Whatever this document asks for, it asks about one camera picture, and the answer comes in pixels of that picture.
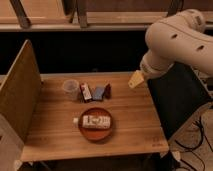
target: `clear cup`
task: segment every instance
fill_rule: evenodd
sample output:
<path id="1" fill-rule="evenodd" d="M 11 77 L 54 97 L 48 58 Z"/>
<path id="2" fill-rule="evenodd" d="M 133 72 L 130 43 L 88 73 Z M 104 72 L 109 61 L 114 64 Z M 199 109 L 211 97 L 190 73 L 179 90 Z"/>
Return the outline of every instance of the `clear cup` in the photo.
<path id="1" fill-rule="evenodd" d="M 68 95 L 72 101 L 78 100 L 78 94 L 80 92 L 79 82 L 74 79 L 64 81 L 62 89 Z"/>

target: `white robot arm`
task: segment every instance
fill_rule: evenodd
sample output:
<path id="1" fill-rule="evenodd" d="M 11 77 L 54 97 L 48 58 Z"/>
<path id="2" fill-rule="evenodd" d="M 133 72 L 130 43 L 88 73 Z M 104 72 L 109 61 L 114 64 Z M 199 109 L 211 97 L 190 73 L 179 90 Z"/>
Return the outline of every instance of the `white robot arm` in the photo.
<path id="1" fill-rule="evenodd" d="M 146 32 L 149 51 L 140 68 L 146 79 L 165 74 L 174 61 L 213 76 L 213 38 L 203 34 L 205 19 L 197 10 L 186 10 L 152 24 Z"/>

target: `wooden tabletop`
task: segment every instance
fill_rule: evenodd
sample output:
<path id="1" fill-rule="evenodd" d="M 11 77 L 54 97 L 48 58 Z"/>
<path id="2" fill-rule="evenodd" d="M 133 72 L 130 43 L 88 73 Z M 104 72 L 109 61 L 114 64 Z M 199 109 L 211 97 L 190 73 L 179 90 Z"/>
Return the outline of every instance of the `wooden tabletop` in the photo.
<path id="1" fill-rule="evenodd" d="M 132 90 L 127 84 L 130 77 L 130 73 L 105 73 L 44 79 L 21 160 L 27 162 L 168 151 L 147 84 L 143 83 Z M 110 83 L 112 97 L 103 102 L 72 102 L 61 88 L 67 79 L 86 82 L 91 90 Z M 73 124 L 74 117 L 79 117 L 92 107 L 109 111 L 115 123 L 112 135 L 102 143 L 88 141 Z"/>

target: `cable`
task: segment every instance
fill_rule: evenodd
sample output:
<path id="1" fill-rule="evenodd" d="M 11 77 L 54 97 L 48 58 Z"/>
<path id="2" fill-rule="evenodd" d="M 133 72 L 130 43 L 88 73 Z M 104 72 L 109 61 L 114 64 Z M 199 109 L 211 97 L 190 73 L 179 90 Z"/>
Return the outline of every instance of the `cable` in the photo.
<path id="1" fill-rule="evenodd" d="M 206 134 L 205 134 L 205 129 L 204 129 L 204 126 L 203 126 L 203 124 L 202 124 L 202 120 L 201 120 L 201 125 L 202 125 L 202 127 L 203 127 L 203 135 L 204 135 L 204 138 L 206 139 L 206 142 L 207 142 L 207 144 L 209 145 L 210 150 L 213 152 L 213 148 L 212 148 L 212 146 L 211 146 L 211 144 L 210 144 L 210 142 L 209 142 L 209 140 L 208 140 L 208 138 L 207 138 L 207 136 L 206 136 Z"/>
<path id="2" fill-rule="evenodd" d="M 195 169 L 191 164 L 189 164 L 187 161 L 180 159 L 181 162 L 183 162 L 184 164 L 186 164 L 187 166 L 189 166 L 193 171 L 198 171 L 197 169 Z"/>
<path id="3" fill-rule="evenodd" d="M 206 165 L 204 161 L 195 152 L 191 151 L 191 153 L 194 154 L 194 156 L 196 156 L 201 161 L 201 163 L 203 164 L 203 171 L 205 171 Z"/>
<path id="4" fill-rule="evenodd" d="M 205 139 L 206 139 L 207 144 L 209 145 L 209 148 L 210 148 L 211 151 L 213 152 L 213 148 L 212 148 L 212 146 L 211 146 L 211 144 L 210 144 L 210 142 L 209 142 L 209 140 L 208 140 L 208 138 L 207 138 L 207 136 L 206 136 L 205 133 L 204 133 L 204 137 L 205 137 Z"/>
<path id="5" fill-rule="evenodd" d="M 194 151 L 194 150 L 196 150 L 196 149 L 199 148 L 199 147 L 202 145 L 202 143 L 203 143 L 204 128 L 203 128 L 203 125 L 202 125 L 202 123 L 201 123 L 201 117 L 199 118 L 199 121 L 196 121 L 196 122 L 194 123 L 194 125 L 196 125 L 196 126 L 199 128 L 199 130 L 200 130 L 200 141 L 199 141 L 199 143 L 198 143 L 196 146 L 194 146 L 194 147 L 189 147 L 189 146 L 183 145 L 183 144 L 181 144 L 179 141 L 175 140 L 175 142 L 176 142 L 179 146 L 181 146 L 182 148 L 184 148 L 184 149 L 186 149 L 186 150 L 188 150 L 188 151 Z"/>
<path id="6" fill-rule="evenodd" d="M 178 167 L 175 171 L 178 171 L 178 169 L 185 169 L 185 170 L 187 170 L 187 171 L 190 171 L 190 169 L 187 168 L 187 167 Z"/>
<path id="7" fill-rule="evenodd" d="M 208 145 L 209 145 L 209 147 L 210 147 L 211 150 L 212 150 L 212 146 L 210 145 L 210 143 L 209 143 L 207 137 L 205 136 L 204 127 L 203 127 L 203 124 L 202 124 L 201 117 L 199 118 L 199 121 L 196 121 L 196 122 L 194 123 L 194 125 L 196 125 L 197 127 L 199 127 L 200 136 L 201 136 L 199 143 L 198 143 L 195 147 L 188 147 L 188 146 L 185 146 L 185 145 L 181 144 L 180 142 L 178 142 L 177 140 L 175 140 L 175 142 L 176 142 L 179 146 L 181 146 L 182 148 L 184 148 L 184 149 L 186 150 L 186 151 L 183 151 L 182 153 L 191 152 L 197 159 L 199 159 L 199 160 L 201 161 L 202 165 L 203 165 L 203 171 L 205 171 L 206 166 L 205 166 L 204 161 L 203 161 L 196 153 L 194 153 L 193 151 L 196 150 L 197 148 L 199 148 L 199 147 L 202 145 L 204 137 L 206 138 L 207 143 L 208 143 Z M 189 164 L 188 162 L 186 162 L 185 160 L 181 159 L 181 162 L 183 162 L 184 164 L 186 164 L 186 165 L 187 165 L 188 167 L 190 167 L 193 171 L 197 171 L 197 169 L 195 169 L 192 165 L 190 165 L 190 164 Z"/>

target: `red plate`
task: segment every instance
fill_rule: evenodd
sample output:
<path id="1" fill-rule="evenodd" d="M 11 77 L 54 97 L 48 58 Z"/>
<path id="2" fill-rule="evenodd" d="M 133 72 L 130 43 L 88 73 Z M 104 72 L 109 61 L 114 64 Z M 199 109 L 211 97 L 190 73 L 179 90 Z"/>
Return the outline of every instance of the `red plate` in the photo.
<path id="1" fill-rule="evenodd" d="M 83 116 L 84 115 L 93 115 L 93 116 L 109 116 L 110 120 L 111 120 L 111 124 L 110 124 L 110 128 L 109 129 L 89 129 L 89 128 L 83 128 L 82 127 L 82 121 L 83 121 Z M 103 109 L 103 108 L 91 108 L 88 109 L 87 111 L 85 111 L 79 118 L 79 122 L 78 122 L 78 128 L 80 130 L 80 132 L 82 133 L 82 135 L 90 140 L 90 141 L 100 141 L 105 139 L 106 137 L 108 137 L 110 135 L 110 133 L 112 132 L 112 126 L 113 126 L 113 122 L 112 122 L 112 116 L 111 114 Z"/>

